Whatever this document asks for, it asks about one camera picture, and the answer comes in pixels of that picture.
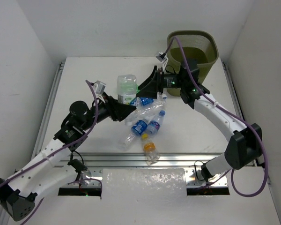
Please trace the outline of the clear bottle green-blue label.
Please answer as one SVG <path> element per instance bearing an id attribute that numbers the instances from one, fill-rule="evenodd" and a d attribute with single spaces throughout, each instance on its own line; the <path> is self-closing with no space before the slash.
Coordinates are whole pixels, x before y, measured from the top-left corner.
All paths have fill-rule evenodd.
<path id="1" fill-rule="evenodd" d="M 118 102 L 137 106 L 137 82 L 134 75 L 120 75 L 117 78 Z"/>

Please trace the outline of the clear bottle dark blue label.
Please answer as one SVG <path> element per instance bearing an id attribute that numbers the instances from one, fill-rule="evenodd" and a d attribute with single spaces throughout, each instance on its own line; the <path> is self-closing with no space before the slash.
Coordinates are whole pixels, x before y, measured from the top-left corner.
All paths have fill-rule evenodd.
<path id="1" fill-rule="evenodd" d="M 148 119 L 143 118 L 135 122 L 130 128 L 126 137 L 120 139 L 119 146 L 123 148 L 123 151 L 128 151 L 132 144 L 139 138 L 148 127 Z"/>

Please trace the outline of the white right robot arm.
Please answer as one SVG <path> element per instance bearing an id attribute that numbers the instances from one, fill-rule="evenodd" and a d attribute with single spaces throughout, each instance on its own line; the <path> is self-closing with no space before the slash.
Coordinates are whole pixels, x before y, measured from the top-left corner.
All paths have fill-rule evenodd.
<path id="1" fill-rule="evenodd" d="M 138 86 L 140 98 L 157 98 L 165 88 L 180 89 L 183 102 L 204 115 L 221 131 L 228 146 L 224 153 L 201 166 L 197 178 L 208 181 L 224 171 L 239 170 L 259 158 L 262 150 L 256 135 L 261 136 L 261 128 L 253 124 L 248 128 L 243 122 L 225 114 L 215 105 L 215 98 L 199 82 L 200 70 L 197 61 L 187 59 L 181 63 L 178 74 L 163 72 L 154 68 L 151 75 Z"/>

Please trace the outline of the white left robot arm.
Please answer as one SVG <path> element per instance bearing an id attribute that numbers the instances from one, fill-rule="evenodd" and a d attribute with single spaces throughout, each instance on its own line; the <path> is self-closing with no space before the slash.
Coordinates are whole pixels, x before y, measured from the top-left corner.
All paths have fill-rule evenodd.
<path id="1" fill-rule="evenodd" d="M 123 121 L 136 110 L 135 106 L 118 102 L 103 94 L 95 98 L 92 107 L 84 101 L 75 101 L 63 120 L 60 130 L 47 146 L 22 169 L 7 179 L 0 178 L 0 205 L 15 221 L 21 221 L 33 212 L 36 203 L 55 189 L 67 183 L 77 183 L 77 177 L 87 167 L 71 159 L 55 175 L 50 170 L 75 151 L 88 137 L 94 126 L 106 118 Z"/>

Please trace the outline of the olive green mesh bin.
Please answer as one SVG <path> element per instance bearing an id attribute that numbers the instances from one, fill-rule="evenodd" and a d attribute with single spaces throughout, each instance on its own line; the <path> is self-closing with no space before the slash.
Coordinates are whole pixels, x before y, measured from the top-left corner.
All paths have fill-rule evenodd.
<path id="1" fill-rule="evenodd" d="M 204 82 L 210 69 L 219 58 L 219 52 L 214 38 L 207 32 L 201 30 L 178 30 L 170 33 L 167 37 L 167 68 L 170 72 L 179 72 L 180 64 L 183 62 L 182 54 L 177 42 L 172 38 L 178 37 L 187 60 L 196 62 L 199 68 L 199 82 Z"/>

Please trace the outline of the clear crumpled unlabelled bottle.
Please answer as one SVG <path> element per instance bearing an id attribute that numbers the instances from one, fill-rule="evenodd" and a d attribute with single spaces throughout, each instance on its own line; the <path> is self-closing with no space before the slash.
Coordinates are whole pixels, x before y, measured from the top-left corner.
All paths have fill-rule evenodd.
<path id="1" fill-rule="evenodd" d="M 166 100 L 161 99 L 161 100 L 157 100 L 151 104 L 148 104 L 146 106 L 138 107 L 131 114 L 129 114 L 128 117 L 125 118 L 124 124 L 129 126 L 129 125 L 132 125 L 137 120 L 156 115 L 161 110 L 165 109 L 165 105 L 166 105 Z"/>

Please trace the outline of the blue cap water bottle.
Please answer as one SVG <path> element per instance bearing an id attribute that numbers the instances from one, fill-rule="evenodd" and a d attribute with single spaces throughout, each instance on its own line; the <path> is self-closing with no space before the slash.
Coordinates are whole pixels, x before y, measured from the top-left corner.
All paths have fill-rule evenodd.
<path id="1" fill-rule="evenodd" d="M 161 110 L 148 124 L 146 132 L 153 136 L 156 135 L 164 121 L 165 110 Z"/>

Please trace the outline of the clear bottle yellow-orange cap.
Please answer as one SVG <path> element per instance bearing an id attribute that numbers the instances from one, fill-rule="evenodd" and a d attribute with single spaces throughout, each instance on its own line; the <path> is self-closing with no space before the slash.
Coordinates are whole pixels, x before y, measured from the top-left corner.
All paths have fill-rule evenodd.
<path id="1" fill-rule="evenodd" d="M 146 157 L 148 165 L 155 164 L 160 159 L 160 153 L 156 149 L 155 144 L 150 139 L 148 134 L 144 133 L 141 136 L 142 149 Z"/>

